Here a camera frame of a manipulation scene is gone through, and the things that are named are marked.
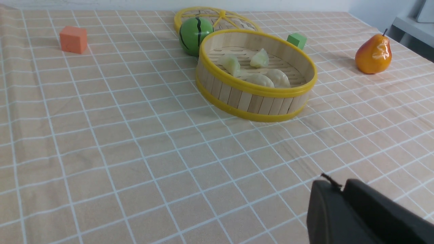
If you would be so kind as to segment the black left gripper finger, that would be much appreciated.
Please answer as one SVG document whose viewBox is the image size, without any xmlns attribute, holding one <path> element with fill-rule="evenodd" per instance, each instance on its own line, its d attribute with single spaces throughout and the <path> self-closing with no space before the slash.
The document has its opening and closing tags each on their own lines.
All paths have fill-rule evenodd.
<svg viewBox="0 0 434 244">
<path fill-rule="evenodd" d="M 432 244 L 432 223 L 358 179 L 330 176 L 312 183 L 307 213 L 310 244 Z"/>
</svg>

